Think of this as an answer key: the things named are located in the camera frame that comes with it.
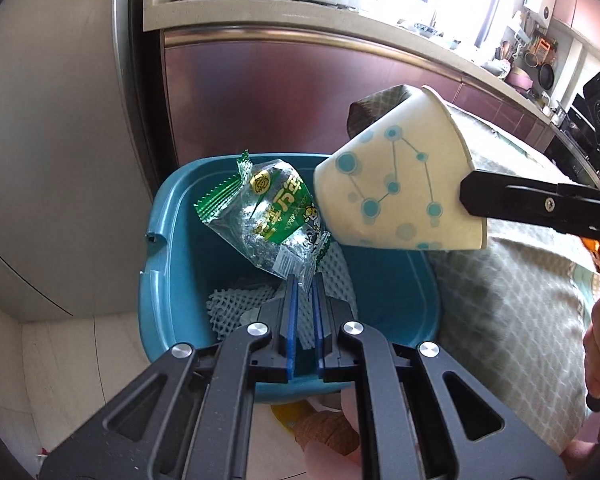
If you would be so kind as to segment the person's left hand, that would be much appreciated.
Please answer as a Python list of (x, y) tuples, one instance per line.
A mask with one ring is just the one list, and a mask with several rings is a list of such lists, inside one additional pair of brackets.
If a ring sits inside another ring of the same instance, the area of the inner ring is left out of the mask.
[(294, 438), (315, 480), (361, 480), (362, 456), (358, 410), (353, 387), (341, 391), (339, 412), (320, 411), (302, 418)]

